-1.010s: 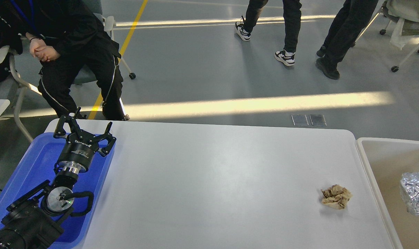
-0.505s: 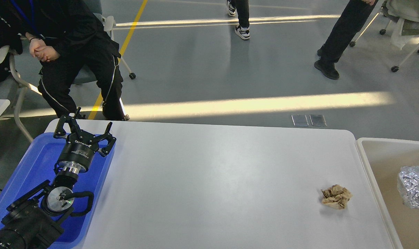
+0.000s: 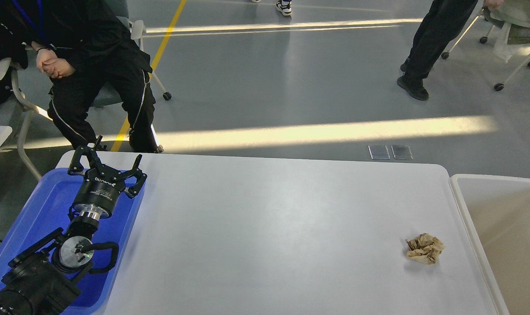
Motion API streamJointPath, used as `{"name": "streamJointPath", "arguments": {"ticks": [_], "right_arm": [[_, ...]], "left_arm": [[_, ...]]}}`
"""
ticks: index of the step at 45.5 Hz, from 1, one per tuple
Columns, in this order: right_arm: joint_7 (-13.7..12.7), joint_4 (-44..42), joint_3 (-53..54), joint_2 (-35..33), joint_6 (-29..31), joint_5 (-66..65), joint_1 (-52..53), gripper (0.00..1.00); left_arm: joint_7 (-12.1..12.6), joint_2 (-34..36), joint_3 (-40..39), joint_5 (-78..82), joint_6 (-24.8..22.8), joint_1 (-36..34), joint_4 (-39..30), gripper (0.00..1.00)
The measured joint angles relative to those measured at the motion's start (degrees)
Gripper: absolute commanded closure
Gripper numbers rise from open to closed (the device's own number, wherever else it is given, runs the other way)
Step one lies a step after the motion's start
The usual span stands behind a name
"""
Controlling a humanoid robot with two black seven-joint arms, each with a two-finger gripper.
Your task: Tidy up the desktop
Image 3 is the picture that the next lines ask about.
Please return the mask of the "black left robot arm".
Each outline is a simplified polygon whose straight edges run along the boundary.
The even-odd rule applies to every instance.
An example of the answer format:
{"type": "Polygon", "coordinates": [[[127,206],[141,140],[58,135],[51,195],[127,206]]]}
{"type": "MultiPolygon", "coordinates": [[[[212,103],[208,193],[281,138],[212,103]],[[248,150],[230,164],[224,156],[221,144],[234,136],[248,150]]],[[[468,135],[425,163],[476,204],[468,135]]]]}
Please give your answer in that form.
{"type": "Polygon", "coordinates": [[[0,315],[60,315],[79,297],[95,305],[115,279],[147,174],[104,164],[79,146],[67,171],[39,182],[0,246],[0,315]]]}

